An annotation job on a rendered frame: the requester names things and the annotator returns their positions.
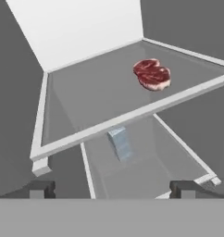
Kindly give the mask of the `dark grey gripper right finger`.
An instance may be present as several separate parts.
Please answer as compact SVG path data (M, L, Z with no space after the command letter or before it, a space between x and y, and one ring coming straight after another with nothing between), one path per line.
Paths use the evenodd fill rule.
M195 181L171 181L169 183L170 199L182 198L183 192L192 192L196 198L224 199L224 194L208 191Z

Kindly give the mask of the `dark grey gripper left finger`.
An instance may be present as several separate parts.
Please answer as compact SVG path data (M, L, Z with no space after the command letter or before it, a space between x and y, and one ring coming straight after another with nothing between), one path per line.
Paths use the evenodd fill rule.
M55 198L56 183L54 181L31 181L21 189L0 195L0 198Z

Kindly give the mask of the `glass freezer shelf white rim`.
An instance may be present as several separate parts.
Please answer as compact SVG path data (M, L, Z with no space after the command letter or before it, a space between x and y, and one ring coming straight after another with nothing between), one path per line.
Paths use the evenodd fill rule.
M162 92L142 88L133 65L157 58L171 71ZM48 157L134 120L224 85L224 60L143 38L45 72L31 144L32 172L51 171Z
M220 183L215 171L159 116L136 121L126 132L131 155L123 161L106 134L81 144L95 198L167 198L171 181Z

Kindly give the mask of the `red raw steak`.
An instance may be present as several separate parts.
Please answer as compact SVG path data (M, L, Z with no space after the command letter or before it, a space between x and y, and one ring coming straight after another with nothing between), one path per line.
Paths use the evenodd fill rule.
M161 66L155 58L137 62L133 66L133 73L142 87L150 91L163 91L171 84L170 70Z

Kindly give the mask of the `grey freezer compartment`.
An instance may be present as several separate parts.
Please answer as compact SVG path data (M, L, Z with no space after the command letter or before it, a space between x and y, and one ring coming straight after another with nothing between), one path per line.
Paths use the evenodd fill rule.
M0 18L7 20L0 28L0 195L31 181L54 181L56 198L97 199L82 143L49 156L50 172L39 177L32 172L43 77L143 38L170 44L150 35L156 11L152 0L0 0ZM214 171L210 161L224 142L224 120L218 119L222 111L224 85L153 115Z

